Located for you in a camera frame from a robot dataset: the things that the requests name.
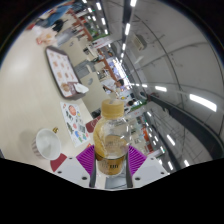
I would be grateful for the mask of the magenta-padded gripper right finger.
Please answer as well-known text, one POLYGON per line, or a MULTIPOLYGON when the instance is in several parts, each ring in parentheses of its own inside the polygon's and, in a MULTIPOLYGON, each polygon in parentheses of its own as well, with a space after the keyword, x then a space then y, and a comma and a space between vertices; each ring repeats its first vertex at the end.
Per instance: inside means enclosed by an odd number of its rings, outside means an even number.
POLYGON ((168 175, 155 157, 147 157, 130 146, 126 158, 126 182, 128 188, 140 188, 168 175))

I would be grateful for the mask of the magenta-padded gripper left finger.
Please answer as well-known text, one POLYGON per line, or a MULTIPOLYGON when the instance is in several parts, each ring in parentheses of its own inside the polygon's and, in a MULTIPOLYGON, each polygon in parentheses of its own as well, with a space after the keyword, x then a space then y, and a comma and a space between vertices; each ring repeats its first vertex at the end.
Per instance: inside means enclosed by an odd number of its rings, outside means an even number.
POLYGON ((94 147, 86 148, 76 157, 60 154, 54 161, 54 173, 84 188, 94 187, 96 181, 94 147))

